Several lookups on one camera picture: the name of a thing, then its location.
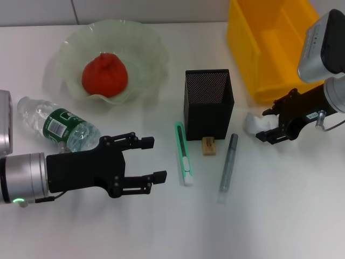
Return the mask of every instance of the glass bowl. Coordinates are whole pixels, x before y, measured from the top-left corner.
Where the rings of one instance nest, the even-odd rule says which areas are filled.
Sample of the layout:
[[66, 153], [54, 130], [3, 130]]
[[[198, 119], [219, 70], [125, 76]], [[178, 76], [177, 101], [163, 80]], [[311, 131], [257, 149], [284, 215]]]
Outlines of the glass bowl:
[[[113, 53], [124, 63], [128, 85], [116, 96], [90, 95], [81, 84], [85, 66], [100, 53]], [[168, 53], [160, 36], [148, 26], [124, 20], [105, 20], [81, 27], [60, 47], [58, 75], [76, 99], [103, 99], [121, 104], [153, 87], [163, 77]]]

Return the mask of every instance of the yellow plastic crate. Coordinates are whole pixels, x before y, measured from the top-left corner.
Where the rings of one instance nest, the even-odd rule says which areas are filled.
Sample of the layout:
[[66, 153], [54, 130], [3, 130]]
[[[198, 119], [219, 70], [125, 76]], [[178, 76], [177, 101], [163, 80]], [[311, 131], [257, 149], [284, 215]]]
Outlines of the yellow plastic crate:
[[256, 102], [322, 84], [303, 83], [297, 74], [305, 33], [318, 19], [308, 0], [231, 0], [227, 39]]

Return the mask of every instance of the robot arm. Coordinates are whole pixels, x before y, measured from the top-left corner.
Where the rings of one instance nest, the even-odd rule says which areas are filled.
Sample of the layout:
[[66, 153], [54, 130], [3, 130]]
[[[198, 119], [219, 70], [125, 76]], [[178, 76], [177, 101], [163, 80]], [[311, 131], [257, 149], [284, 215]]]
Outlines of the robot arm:
[[325, 80], [306, 93], [292, 89], [288, 95], [274, 101], [263, 112], [279, 115], [277, 128], [256, 135], [271, 144], [295, 140], [300, 131], [316, 121], [324, 129], [323, 120], [336, 112], [345, 113], [345, 15], [332, 10], [321, 17], [306, 35], [298, 67], [300, 79], [306, 83]]
[[65, 193], [97, 186], [111, 198], [121, 195], [150, 194], [152, 184], [164, 183], [166, 171], [125, 177], [122, 152], [153, 148], [154, 138], [134, 132], [115, 137], [104, 136], [90, 151], [48, 155], [44, 153], [7, 156], [12, 153], [12, 103], [8, 91], [0, 90], [0, 204], [54, 201]]

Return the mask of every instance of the white wall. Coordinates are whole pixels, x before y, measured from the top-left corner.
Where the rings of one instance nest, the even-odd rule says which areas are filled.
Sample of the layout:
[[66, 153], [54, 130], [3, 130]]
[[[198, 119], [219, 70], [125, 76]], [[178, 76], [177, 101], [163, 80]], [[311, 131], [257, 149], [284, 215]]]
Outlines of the white wall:
[[143, 23], [227, 21], [229, 0], [74, 0], [80, 24], [107, 18]]
[[[345, 13], [345, 0], [309, 1], [320, 16], [333, 8]], [[74, 5], [80, 24], [107, 18], [159, 23], [226, 21], [229, 2], [230, 0], [74, 0]], [[71, 0], [0, 0], [0, 26], [76, 23]]]
[[0, 26], [76, 24], [71, 0], [0, 0]]
[[345, 13], [345, 0], [309, 0], [320, 16], [331, 9], [338, 9]]

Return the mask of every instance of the pen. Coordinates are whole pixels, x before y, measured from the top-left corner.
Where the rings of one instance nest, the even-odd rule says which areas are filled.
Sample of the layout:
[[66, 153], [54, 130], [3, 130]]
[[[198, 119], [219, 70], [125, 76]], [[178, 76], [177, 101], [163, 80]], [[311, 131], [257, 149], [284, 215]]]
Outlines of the pen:
[[232, 134], [229, 147], [227, 149], [222, 180], [220, 181], [220, 186], [219, 186], [218, 202], [221, 202], [221, 203], [226, 202], [226, 196], [229, 191], [230, 180], [231, 180], [231, 175], [233, 171], [233, 164], [235, 162], [237, 141], [238, 141], [238, 135]]

